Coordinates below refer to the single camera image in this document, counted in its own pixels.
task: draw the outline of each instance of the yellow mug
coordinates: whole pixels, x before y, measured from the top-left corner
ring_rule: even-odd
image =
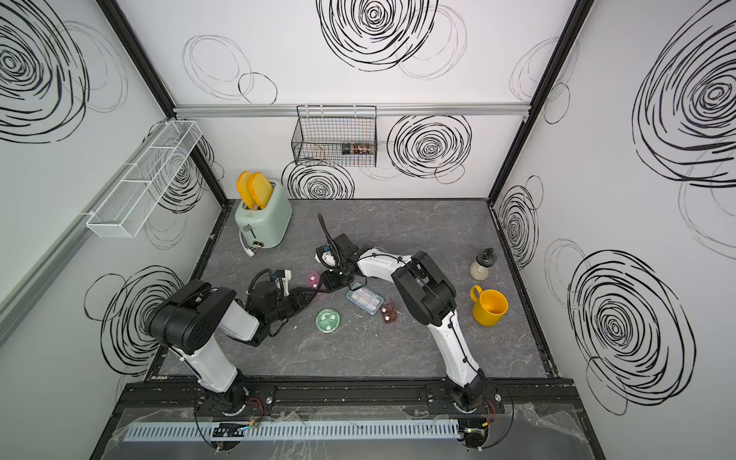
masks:
[[[484,291],[476,285],[470,289],[470,298],[475,302],[473,316],[483,326],[493,326],[509,311],[509,301],[499,291]]]

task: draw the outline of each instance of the black metal frame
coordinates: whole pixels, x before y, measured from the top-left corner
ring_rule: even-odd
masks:
[[[514,404],[519,403],[567,403],[573,406],[590,444],[593,455],[605,460],[590,420],[580,401],[572,380],[551,378],[539,379],[501,378],[496,380],[508,391]],[[374,378],[292,378],[264,377],[246,378],[244,385],[253,393],[267,395],[272,402],[265,408],[267,413],[295,410],[302,418],[325,406],[402,406],[410,414],[431,415],[431,395],[427,388],[447,383],[444,379],[374,379]],[[191,378],[169,378],[164,381],[128,383],[122,392],[102,435],[92,452],[91,459],[98,460],[105,451],[108,440],[120,423],[127,408],[191,408],[200,396],[201,387]],[[197,409],[198,416],[212,417],[215,421],[238,422],[252,415],[236,417],[217,416],[208,413],[203,406]],[[483,419],[484,415],[466,414],[465,420]]]
[[[545,106],[545,102],[547,101],[550,91],[552,91],[557,74],[565,64],[567,55],[573,48],[573,44],[578,37],[580,28],[583,27],[583,23],[585,22],[588,12],[594,2],[595,0],[577,0],[575,2],[573,11],[570,13],[570,17],[567,18],[567,23],[562,30],[562,35],[560,35],[554,52],[552,53],[552,58],[547,64],[544,74],[542,74],[542,79],[539,81],[539,86],[537,86],[534,96],[531,98],[531,109],[529,110],[528,118],[521,123],[521,126],[519,126],[519,130],[516,132],[516,136],[511,144],[509,153],[506,154],[506,158],[503,160],[498,176],[496,176],[496,181],[493,183],[493,187],[491,188],[491,193],[488,195],[488,201],[491,203],[491,206],[496,203],[496,200],[500,196],[503,185],[509,178],[511,170],[514,168],[514,164],[519,158],[519,154],[523,150],[526,140],[531,133],[531,129],[534,127],[537,117],[539,117],[539,114]]]
[[[579,399],[577,390],[571,380],[558,378],[557,368],[552,359],[549,347],[544,335],[539,327],[537,315],[531,306],[526,288],[521,280],[520,273],[513,263],[509,251],[509,245],[506,237],[500,230],[498,218],[492,209],[492,204],[500,196],[501,189],[508,179],[511,170],[518,158],[524,143],[526,142],[534,122],[541,113],[545,100],[554,84],[556,75],[562,68],[565,58],[569,53],[577,34],[587,17],[587,13],[594,0],[577,0],[573,7],[572,13],[565,24],[562,36],[557,43],[552,58],[545,69],[542,81],[534,94],[531,101],[531,110],[528,118],[521,124],[512,146],[501,166],[499,175],[493,185],[488,201],[491,206],[489,212],[494,220],[496,232],[501,241],[504,255],[509,263],[509,268],[514,278],[514,283],[520,293],[522,305],[526,313],[531,332],[537,343],[539,354],[545,365],[545,370],[551,378],[529,378],[529,379],[495,379],[498,383],[502,383],[509,390],[511,396],[518,402],[537,401],[537,402],[559,402],[570,403],[576,408],[578,418],[583,425],[583,429],[588,436],[590,446],[597,459],[605,459],[595,437],[595,433],[590,425],[590,421],[585,414],[583,405]],[[161,107],[166,116],[172,117],[174,114],[174,101],[170,97],[163,81],[158,76],[156,70],[146,56],[140,42],[135,36],[130,24],[125,18],[120,7],[115,0],[97,0],[97,4],[101,8],[105,17],[110,22],[118,38],[127,50],[131,60],[134,62],[138,72],[148,85],[152,95]],[[224,223],[233,209],[232,202],[228,200],[214,176],[207,161],[202,156],[199,148],[191,153],[191,157],[197,168],[199,169],[205,181],[212,190],[215,198],[222,207],[217,222],[210,235],[202,254],[195,266],[192,277],[200,277],[205,269],[210,254],[216,244],[219,235],[222,232]],[[100,459],[105,450],[108,439],[116,429],[119,420],[126,408],[134,407],[192,407],[198,392],[201,389],[196,378],[190,376],[156,376],[158,370],[163,364],[166,356],[165,350],[159,349],[148,375],[144,382],[130,383],[126,385],[122,392],[118,404],[113,410],[112,416],[108,420],[107,425],[100,437],[97,446],[91,456],[92,459]],[[324,406],[325,397],[328,402],[339,406],[349,406],[355,403],[376,403],[395,405],[397,402],[406,399],[407,392],[419,392],[414,397],[420,400],[415,401],[421,406],[428,405],[426,392],[421,394],[422,388],[429,383],[442,384],[444,379],[371,379],[371,378],[245,378],[246,385],[253,388],[261,389],[259,391],[273,391],[274,404],[286,406],[291,401],[295,403],[298,400],[298,406],[302,410],[308,410],[310,407]],[[361,399],[359,396],[364,393],[366,396]]]
[[[503,234],[503,231],[501,230],[501,227],[499,225],[496,211],[490,205],[488,207],[488,211],[491,213],[491,219],[493,219],[493,227],[496,229],[498,240],[501,242],[501,247],[503,248],[503,255],[505,256],[506,262],[509,265],[511,276],[514,279],[516,290],[519,293],[519,298],[521,299],[521,305],[524,307],[524,313],[526,314],[526,320],[529,323],[529,328],[531,329],[531,335],[534,337],[534,341],[537,343],[537,350],[539,351],[539,356],[542,359],[542,365],[544,365],[545,371],[547,372],[547,375],[549,377],[559,377],[557,365],[555,365],[554,359],[552,358],[552,352],[550,351],[550,347],[547,344],[547,339],[545,339],[545,335],[544,333],[542,333],[542,326],[539,324],[537,313],[534,311],[534,307],[531,305],[531,300],[529,299],[529,294],[526,291],[526,286],[524,286],[524,282],[521,279],[521,273],[519,272],[519,269],[514,262],[514,257],[511,254],[511,250],[509,249],[509,242],[506,240],[506,236]]]
[[[166,117],[176,117],[176,113],[174,113],[174,100],[166,90],[163,80],[156,73],[148,56],[146,56],[141,42],[135,36],[130,23],[125,18],[125,14],[123,14],[120,6],[118,6],[118,2],[116,0],[97,0],[97,4],[100,10],[102,10],[102,13],[105,14],[107,22],[110,23],[115,34],[118,35],[118,39],[123,44],[133,64],[135,64],[135,68],[138,69],[138,73],[141,74],[144,82],[148,85],[148,89],[151,91],[154,99],[156,99],[156,102],[158,102],[163,114]],[[226,206],[227,197],[225,196],[225,192],[222,190],[219,180],[215,177],[204,155],[202,155],[202,150],[199,149],[199,146],[194,146],[189,157],[197,169],[199,169],[199,173],[205,179],[205,182],[220,206]]]
[[[214,251],[215,245],[220,239],[222,229],[225,228],[225,222],[227,222],[227,218],[233,211],[235,203],[236,201],[234,199],[229,199],[227,204],[220,210],[220,214],[217,216],[215,225],[212,227],[212,231],[210,232],[210,238],[208,238],[207,244],[205,244],[204,249],[202,249],[202,254],[199,255],[199,260],[197,260],[197,264],[194,266],[194,270],[192,271],[189,280],[198,280],[205,273],[207,262],[210,261],[212,251]],[[163,360],[166,358],[167,351],[168,350],[165,347],[159,347],[158,350],[156,350],[156,354],[151,360],[151,365],[146,373],[146,380],[158,375],[158,371],[161,369],[161,366],[163,366]]]

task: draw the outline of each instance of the jar lid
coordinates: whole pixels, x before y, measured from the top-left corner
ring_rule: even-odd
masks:
[[[492,247],[487,247],[485,249],[482,249],[478,255],[475,257],[475,261],[478,262],[478,265],[484,266],[486,268],[489,268],[493,263],[495,262],[496,256],[493,252]]]

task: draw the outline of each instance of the black wire basket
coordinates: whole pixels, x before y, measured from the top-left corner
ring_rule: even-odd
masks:
[[[352,116],[329,116],[334,109],[352,111]],[[378,137],[375,130],[377,108],[374,105],[297,107],[297,127],[291,137],[291,151],[297,165],[317,159],[340,166],[375,167]]]

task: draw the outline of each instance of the black swirl pattern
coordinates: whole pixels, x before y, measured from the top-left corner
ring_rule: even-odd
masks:
[[[337,57],[362,71],[382,71],[424,44],[437,0],[316,0],[316,10]]]
[[[411,177],[452,183],[464,172],[473,130],[463,116],[404,116],[389,132],[394,167]]]
[[[631,131],[657,174],[736,186],[736,1],[708,1],[675,32],[639,88]]]
[[[541,190],[536,198],[529,192],[530,181],[538,183]],[[503,233],[509,241],[511,253],[520,269],[531,262],[537,251],[539,242],[537,209],[542,204],[543,197],[544,188],[541,179],[539,176],[530,176],[525,186],[515,185],[506,191],[498,210]]]
[[[589,255],[570,281],[567,304],[579,305],[568,312],[589,384],[592,372],[626,401],[655,406],[690,382],[693,330],[677,296],[639,258],[617,250]]]
[[[183,286],[172,270],[151,265],[129,278],[102,275],[87,289],[84,312],[100,323],[102,356],[113,371],[135,376],[146,373],[158,349],[158,342],[145,332],[146,315]],[[98,304],[100,297],[107,300]]]
[[[224,169],[215,161],[215,153],[212,146],[204,136],[199,139],[197,146],[213,172],[219,175],[219,179],[222,179]],[[159,177],[167,178],[173,175],[174,179],[170,184],[157,180],[153,182],[152,186],[153,191],[156,193],[155,196],[161,195],[158,205],[175,214],[187,213],[194,209],[194,206],[202,199],[205,191],[209,190],[205,178],[199,172],[197,165],[194,164],[191,158],[185,159],[178,152],[175,152],[164,163],[163,167],[164,171],[162,171]]]
[[[3,1],[0,18],[0,139],[66,139],[82,123],[90,92],[79,47],[45,1]]]
[[[295,199],[351,199],[353,176],[342,166],[316,158],[292,161],[281,172],[281,184]]]

